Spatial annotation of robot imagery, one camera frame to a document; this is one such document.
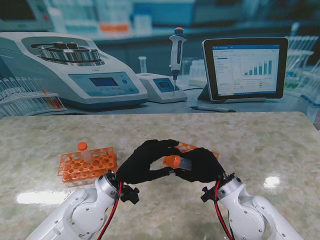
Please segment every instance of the tablet screen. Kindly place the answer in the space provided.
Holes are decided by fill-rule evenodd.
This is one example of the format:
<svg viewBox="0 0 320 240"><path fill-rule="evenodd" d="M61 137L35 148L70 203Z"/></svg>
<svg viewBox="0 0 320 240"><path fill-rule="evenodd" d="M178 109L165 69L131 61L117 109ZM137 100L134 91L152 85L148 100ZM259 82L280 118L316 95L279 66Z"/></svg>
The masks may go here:
<svg viewBox="0 0 320 240"><path fill-rule="evenodd" d="M213 46L219 96L275 94L279 44Z"/></svg>

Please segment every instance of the orange cap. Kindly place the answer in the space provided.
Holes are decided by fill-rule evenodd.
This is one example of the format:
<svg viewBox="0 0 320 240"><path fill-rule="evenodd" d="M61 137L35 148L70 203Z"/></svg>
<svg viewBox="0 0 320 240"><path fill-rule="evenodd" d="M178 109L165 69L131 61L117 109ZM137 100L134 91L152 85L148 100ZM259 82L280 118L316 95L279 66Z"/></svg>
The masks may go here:
<svg viewBox="0 0 320 240"><path fill-rule="evenodd" d="M172 162L171 162L171 167L173 169L177 169L180 166L181 158L178 155L173 155L172 157Z"/></svg>
<svg viewBox="0 0 320 240"><path fill-rule="evenodd" d="M88 148L88 145L85 141L78 143L78 150L79 151L85 151L85 150L87 150L87 148Z"/></svg>

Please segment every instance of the pen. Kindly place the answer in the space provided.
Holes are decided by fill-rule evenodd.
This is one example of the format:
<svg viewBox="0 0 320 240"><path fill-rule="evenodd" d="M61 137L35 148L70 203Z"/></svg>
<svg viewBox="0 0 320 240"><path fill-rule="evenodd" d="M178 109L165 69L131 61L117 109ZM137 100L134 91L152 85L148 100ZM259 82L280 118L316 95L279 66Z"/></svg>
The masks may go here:
<svg viewBox="0 0 320 240"><path fill-rule="evenodd" d="M219 112L219 113L235 113L235 110L222 108L222 107L212 107L212 106L190 106L189 108L195 110L202 110L202 111L212 111L212 112Z"/></svg>

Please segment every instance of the display screen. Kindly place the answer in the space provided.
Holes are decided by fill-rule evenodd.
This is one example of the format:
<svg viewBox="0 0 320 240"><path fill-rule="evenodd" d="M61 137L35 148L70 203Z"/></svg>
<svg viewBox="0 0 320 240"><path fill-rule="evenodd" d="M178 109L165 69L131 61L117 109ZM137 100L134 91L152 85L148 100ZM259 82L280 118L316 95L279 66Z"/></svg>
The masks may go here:
<svg viewBox="0 0 320 240"><path fill-rule="evenodd" d="M167 81L161 81L159 82L159 85L162 87L162 88L168 88L170 85Z"/></svg>
<svg viewBox="0 0 320 240"><path fill-rule="evenodd" d="M219 96L275 94L279 44L213 46Z"/></svg>
<svg viewBox="0 0 320 240"><path fill-rule="evenodd" d="M0 0L0 19L35 20L35 15L27 0Z"/></svg>
<svg viewBox="0 0 320 240"><path fill-rule="evenodd" d="M90 78L90 80L97 87L119 86L112 77L97 77L97 78Z"/></svg>

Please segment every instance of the red cable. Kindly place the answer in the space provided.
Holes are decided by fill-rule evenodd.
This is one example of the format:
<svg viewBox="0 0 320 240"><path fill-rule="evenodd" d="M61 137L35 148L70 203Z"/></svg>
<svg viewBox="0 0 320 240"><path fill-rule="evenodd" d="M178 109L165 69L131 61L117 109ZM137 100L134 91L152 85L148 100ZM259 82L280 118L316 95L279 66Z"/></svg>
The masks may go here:
<svg viewBox="0 0 320 240"><path fill-rule="evenodd" d="M104 235L107 227L109 226L109 224L110 224L110 222L111 222L111 219L113 218L113 216L114 216L114 214L115 214L115 211L116 211L116 209L117 209L118 202L119 202L119 199L120 199L121 190L122 190L122 181L120 181L120 183L119 183L118 197L117 197L117 199L115 200L115 204L113 205L113 208L112 208L112 211L111 211L111 213L110 213L110 216L109 216L108 220L106 221L106 224L104 225L102 231L100 232L100 235L99 235L99 237L97 238L97 240L101 240L102 236Z"/></svg>
<svg viewBox="0 0 320 240"><path fill-rule="evenodd" d="M225 233L227 234L228 238L230 240L233 240L234 238L231 236L226 224L225 224L225 221L223 219L223 217L221 216L220 214L220 210L219 210L219 207L218 207L218 202L217 202L217 199L218 199L218 188L219 188L219 185L220 185L220 180L216 183L216 186L215 186L215 190L214 190L214 207L215 207L215 211L216 211L216 215L218 216L220 222L221 222L221 225L225 231Z"/></svg>

